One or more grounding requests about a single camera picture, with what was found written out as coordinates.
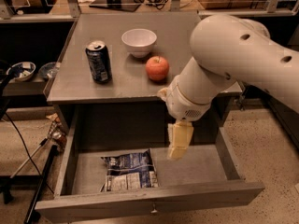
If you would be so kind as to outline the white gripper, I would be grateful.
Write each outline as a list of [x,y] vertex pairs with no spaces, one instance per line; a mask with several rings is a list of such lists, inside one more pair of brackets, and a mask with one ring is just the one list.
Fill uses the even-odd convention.
[[179,76],[175,76],[168,87],[157,92],[157,96],[165,102],[169,115],[177,120],[167,124],[169,160],[179,160],[184,156],[192,140],[191,122],[199,120],[210,108],[210,104],[198,105],[188,100],[178,84]]

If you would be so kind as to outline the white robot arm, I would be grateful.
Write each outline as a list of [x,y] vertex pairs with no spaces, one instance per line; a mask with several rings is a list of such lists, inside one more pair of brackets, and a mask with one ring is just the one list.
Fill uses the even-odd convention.
[[257,21],[211,15],[190,37],[192,57],[170,85],[158,91],[176,122],[168,126],[167,158],[179,160],[193,135],[192,124],[212,100],[237,81],[255,86],[299,112],[299,52],[272,41]]

